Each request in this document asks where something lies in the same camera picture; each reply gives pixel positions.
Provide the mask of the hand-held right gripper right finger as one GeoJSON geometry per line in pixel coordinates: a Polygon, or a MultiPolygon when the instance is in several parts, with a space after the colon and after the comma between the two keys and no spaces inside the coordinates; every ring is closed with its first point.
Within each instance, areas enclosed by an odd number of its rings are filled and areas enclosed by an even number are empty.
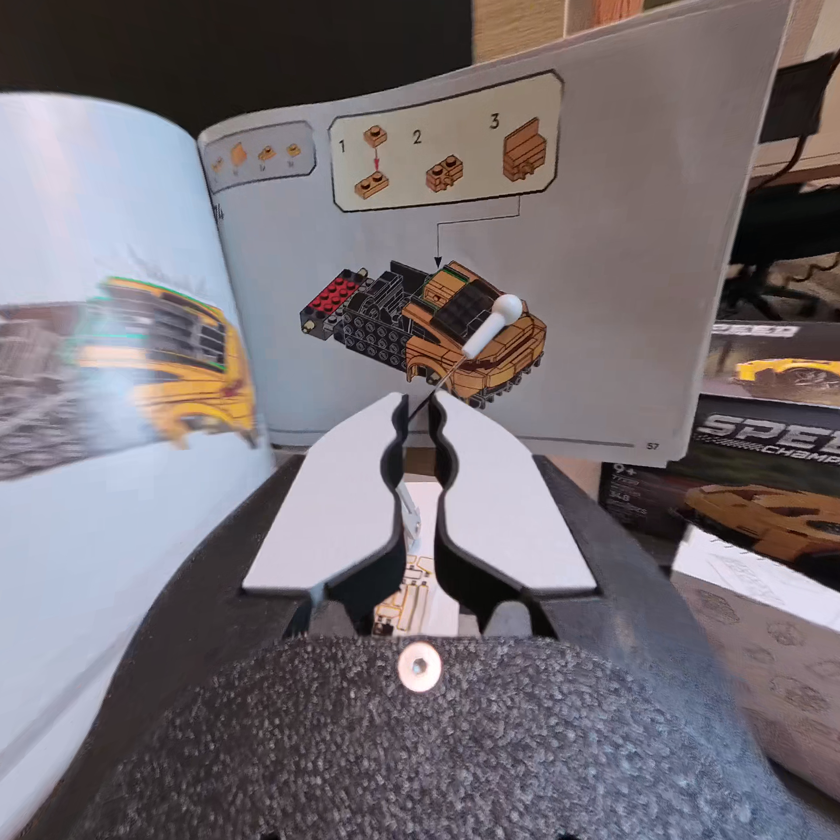
{"type": "Polygon", "coordinates": [[[597,582],[532,452],[446,392],[428,414],[437,581],[481,634],[554,634],[544,604],[596,595],[597,582]]]}

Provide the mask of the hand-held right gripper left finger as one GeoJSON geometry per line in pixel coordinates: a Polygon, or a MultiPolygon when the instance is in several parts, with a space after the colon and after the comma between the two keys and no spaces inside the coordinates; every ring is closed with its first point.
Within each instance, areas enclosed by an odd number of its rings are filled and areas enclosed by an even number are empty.
{"type": "Polygon", "coordinates": [[[343,605],[364,620],[403,580],[408,397],[385,395],[313,444],[243,579],[251,595],[343,605]]]}

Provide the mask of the black lego box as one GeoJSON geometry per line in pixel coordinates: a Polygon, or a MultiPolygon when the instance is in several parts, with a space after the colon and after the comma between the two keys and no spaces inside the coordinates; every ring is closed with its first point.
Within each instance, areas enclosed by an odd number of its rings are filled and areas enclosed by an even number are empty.
{"type": "Polygon", "coordinates": [[[715,323],[686,455],[604,463],[598,499],[637,533],[691,524],[838,591],[838,323],[715,323]]]}

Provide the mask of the open lego instruction booklet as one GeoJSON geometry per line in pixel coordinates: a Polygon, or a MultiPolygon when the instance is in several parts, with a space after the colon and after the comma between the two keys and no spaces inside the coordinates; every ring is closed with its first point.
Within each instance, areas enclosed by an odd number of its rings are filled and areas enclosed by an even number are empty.
{"type": "Polygon", "coordinates": [[[342,268],[449,261],[547,329],[490,417],[664,465],[788,2],[687,2],[404,87],[227,119],[2,93],[2,811],[65,772],[186,557],[272,470],[427,374],[317,349],[342,268]]]}

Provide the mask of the sticker sheet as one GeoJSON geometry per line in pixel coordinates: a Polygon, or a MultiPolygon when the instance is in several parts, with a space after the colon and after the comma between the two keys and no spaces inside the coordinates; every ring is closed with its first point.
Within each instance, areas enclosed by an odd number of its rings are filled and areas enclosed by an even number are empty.
{"type": "Polygon", "coordinates": [[[371,634],[375,637],[419,635],[434,584],[433,558],[408,555],[399,588],[374,609],[371,634]]]}

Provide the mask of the black swivel chair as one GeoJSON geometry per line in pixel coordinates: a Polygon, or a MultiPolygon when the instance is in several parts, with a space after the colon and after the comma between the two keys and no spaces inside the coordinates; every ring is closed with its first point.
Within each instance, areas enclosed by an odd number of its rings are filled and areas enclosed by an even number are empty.
{"type": "Polygon", "coordinates": [[[838,186],[804,192],[805,178],[783,179],[798,164],[807,141],[822,124],[823,100],[837,73],[838,52],[779,69],[759,135],[760,144],[795,140],[789,160],[750,186],[729,257],[738,273],[723,284],[717,320],[741,319],[747,305],[760,317],[782,321],[769,298],[800,302],[799,314],[814,317],[819,298],[808,292],[769,283],[771,267],[780,261],[838,253],[838,186]]]}

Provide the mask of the black partition panel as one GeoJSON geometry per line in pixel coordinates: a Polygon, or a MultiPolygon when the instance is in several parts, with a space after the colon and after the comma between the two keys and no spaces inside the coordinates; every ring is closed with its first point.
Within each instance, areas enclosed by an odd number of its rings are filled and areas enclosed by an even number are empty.
{"type": "Polygon", "coordinates": [[[1,86],[122,102],[192,136],[472,62],[469,1],[2,1],[1,86]]]}

